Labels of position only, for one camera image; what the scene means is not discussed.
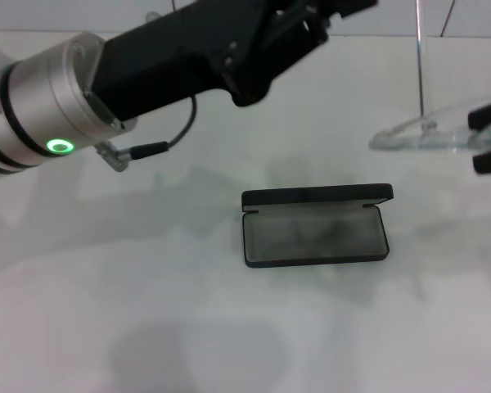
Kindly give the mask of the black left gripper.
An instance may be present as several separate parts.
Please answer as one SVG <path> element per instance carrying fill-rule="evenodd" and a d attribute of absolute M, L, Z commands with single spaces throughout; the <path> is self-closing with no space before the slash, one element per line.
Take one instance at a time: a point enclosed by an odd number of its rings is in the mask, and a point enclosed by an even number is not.
<path fill-rule="evenodd" d="M 284 39 L 268 41 L 274 1 L 196 1 L 108 40 L 92 92 L 129 120 L 205 91 L 237 106 L 262 100 L 291 67 Z"/>

